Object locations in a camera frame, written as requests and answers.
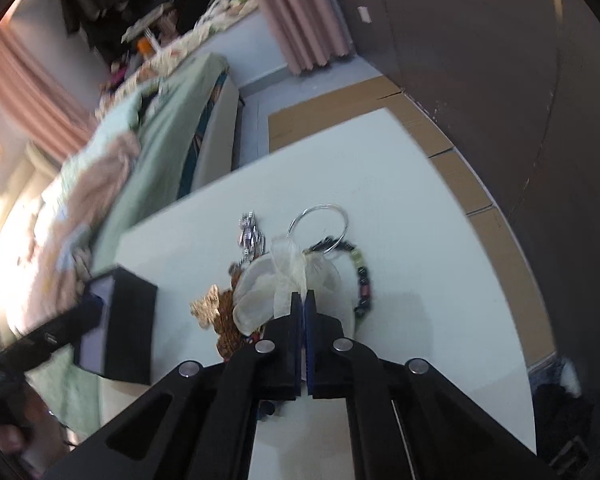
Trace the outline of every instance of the tiled floor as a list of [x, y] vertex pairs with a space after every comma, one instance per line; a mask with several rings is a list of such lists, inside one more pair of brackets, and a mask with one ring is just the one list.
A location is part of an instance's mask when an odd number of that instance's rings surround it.
[[381, 75], [361, 57], [332, 62], [301, 77], [289, 77], [245, 99], [239, 165], [269, 153], [269, 115], [333, 90]]

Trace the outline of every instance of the white table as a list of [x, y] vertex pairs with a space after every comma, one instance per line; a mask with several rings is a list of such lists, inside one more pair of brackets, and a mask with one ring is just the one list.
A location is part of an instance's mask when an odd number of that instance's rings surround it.
[[[199, 327], [189, 301], [213, 283], [229, 286], [242, 213], [255, 211], [271, 238], [286, 233], [304, 208], [324, 202], [349, 213], [347, 239], [369, 269], [374, 307], [356, 339], [394, 362], [426, 358], [535, 450], [525, 362], [496, 275], [443, 180], [384, 109], [266, 156], [125, 235], [118, 262], [158, 285], [154, 380], [187, 359], [220, 362], [216, 334]], [[341, 222], [318, 212], [294, 237], [308, 246], [339, 234]], [[351, 262], [341, 256], [335, 264], [353, 300]], [[104, 419], [139, 391], [103, 381]], [[251, 478], [353, 478], [344, 401], [302, 398], [259, 423]]]

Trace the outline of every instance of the cardboard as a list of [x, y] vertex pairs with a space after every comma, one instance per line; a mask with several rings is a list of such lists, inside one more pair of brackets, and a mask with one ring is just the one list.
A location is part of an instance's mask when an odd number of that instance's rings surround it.
[[446, 152], [431, 158], [456, 200], [467, 214], [491, 205], [491, 200], [474, 174], [455, 152]]
[[526, 365], [532, 366], [555, 351], [551, 324], [536, 282], [497, 208], [471, 215], [469, 220], [509, 303]]
[[384, 76], [347, 86], [280, 110], [269, 117], [269, 151], [359, 115], [388, 108], [427, 156], [453, 147], [440, 129]]

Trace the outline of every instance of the metal ring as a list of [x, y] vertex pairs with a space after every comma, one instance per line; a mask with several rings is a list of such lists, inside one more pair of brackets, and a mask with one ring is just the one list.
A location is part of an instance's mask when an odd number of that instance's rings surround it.
[[293, 222], [291, 222], [291, 225], [289, 226], [289, 229], [286, 231], [286, 235], [287, 236], [291, 236], [291, 231], [294, 230], [294, 227], [296, 227], [296, 224], [298, 224], [298, 222], [304, 218], [304, 216], [308, 215], [309, 213], [313, 212], [313, 211], [318, 211], [318, 209], [333, 209], [334, 211], [337, 211], [338, 213], [340, 213], [342, 215], [342, 219], [344, 220], [344, 229], [342, 231], [342, 234], [340, 235], [340, 238], [338, 238], [331, 247], [326, 248], [325, 250], [321, 251], [322, 254], [326, 254], [329, 251], [334, 250], [338, 244], [344, 240], [345, 235], [347, 234], [347, 229], [349, 229], [349, 215], [347, 215], [347, 212], [344, 211], [343, 208], [341, 208], [339, 205], [335, 205], [335, 204], [318, 204], [318, 205], [314, 205], [312, 207], [309, 207], [307, 209], [305, 209], [304, 211], [302, 211], [295, 219]]

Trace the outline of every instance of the silver screw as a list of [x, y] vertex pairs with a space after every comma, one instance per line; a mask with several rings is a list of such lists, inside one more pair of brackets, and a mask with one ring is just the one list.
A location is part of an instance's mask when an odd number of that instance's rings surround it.
[[273, 352], [273, 349], [276, 347], [276, 344], [269, 339], [263, 339], [262, 341], [258, 341], [256, 343], [256, 352], [258, 354], [268, 354], [269, 352]]
[[409, 370], [411, 373], [422, 375], [429, 371], [429, 363], [427, 363], [424, 359], [415, 358], [409, 361]]
[[178, 373], [183, 377], [193, 377], [200, 371], [200, 365], [195, 361], [184, 361], [178, 368]]
[[351, 339], [347, 339], [346, 337], [341, 337], [333, 342], [333, 347], [338, 352], [348, 352], [353, 348], [353, 341]]

